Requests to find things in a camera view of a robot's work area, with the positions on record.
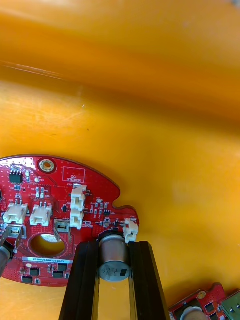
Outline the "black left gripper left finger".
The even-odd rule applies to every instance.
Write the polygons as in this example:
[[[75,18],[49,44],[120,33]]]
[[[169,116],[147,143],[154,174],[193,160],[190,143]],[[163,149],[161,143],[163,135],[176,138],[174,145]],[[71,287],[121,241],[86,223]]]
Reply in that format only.
[[[97,320],[99,295],[99,241],[81,242],[76,248],[59,319]]]

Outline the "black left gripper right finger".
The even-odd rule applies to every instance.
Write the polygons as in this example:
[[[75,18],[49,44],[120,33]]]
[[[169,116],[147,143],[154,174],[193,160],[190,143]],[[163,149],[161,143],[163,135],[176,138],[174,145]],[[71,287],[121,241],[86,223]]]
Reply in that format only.
[[[128,245],[130,318],[132,320],[169,320],[163,286],[152,246],[147,241]]]

